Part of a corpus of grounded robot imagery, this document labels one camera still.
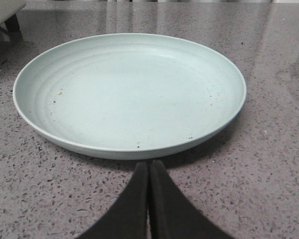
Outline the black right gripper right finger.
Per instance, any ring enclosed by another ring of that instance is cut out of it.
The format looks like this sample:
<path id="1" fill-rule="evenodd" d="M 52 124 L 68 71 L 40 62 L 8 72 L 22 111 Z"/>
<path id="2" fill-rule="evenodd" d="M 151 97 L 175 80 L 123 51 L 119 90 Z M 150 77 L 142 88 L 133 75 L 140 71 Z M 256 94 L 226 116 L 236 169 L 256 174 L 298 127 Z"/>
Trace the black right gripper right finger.
<path id="1" fill-rule="evenodd" d="M 182 194 L 164 164 L 149 166 L 149 223 L 153 239 L 231 239 Z"/>

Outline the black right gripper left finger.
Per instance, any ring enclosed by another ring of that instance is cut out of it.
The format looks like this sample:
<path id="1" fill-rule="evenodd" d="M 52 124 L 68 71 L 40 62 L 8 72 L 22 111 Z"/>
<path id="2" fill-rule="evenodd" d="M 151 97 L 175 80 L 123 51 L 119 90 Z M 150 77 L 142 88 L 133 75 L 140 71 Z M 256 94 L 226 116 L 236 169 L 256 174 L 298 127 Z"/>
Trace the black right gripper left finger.
<path id="1" fill-rule="evenodd" d="M 149 171 L 144 162 L 135 171 L 114 204 L 80 239 L 145 239 Z"/>

